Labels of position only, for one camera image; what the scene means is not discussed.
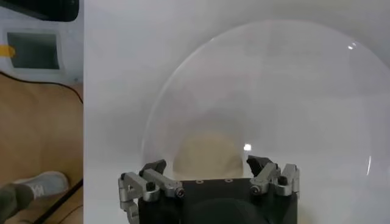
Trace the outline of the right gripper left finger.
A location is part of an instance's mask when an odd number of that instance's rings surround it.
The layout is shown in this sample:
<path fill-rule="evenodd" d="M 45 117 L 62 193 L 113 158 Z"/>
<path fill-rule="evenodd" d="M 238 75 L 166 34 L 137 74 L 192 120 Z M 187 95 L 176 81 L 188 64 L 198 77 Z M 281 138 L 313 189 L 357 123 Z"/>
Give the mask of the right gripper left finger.
<path fill-rule="evenodd" d="M 122 173 L 118 178 L 119 205 L 126 212 L 130 224 L 140 223 L 140 210 L 135 200 L 157 202 L 162 197 L 182 199 L 183 184 L 163 175 L 166 161 L 163 159 L 147 163 L 138 172 Z"/>

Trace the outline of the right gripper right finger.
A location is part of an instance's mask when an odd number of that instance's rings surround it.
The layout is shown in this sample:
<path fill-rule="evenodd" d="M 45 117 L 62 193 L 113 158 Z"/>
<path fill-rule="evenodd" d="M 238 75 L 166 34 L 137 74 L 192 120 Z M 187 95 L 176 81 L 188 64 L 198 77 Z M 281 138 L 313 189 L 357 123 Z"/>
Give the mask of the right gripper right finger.
<path fill-rule="evenodd" d="M 281 170 L 279 165 L 269 158 L 252 155 L 247 157 L 246 162 L 254 175 L 249 180 L 252 195 L 267 194 L 270 189 L 283 197 L 299 194 L 300 170 L 295 164 L 286 164 Z"/>

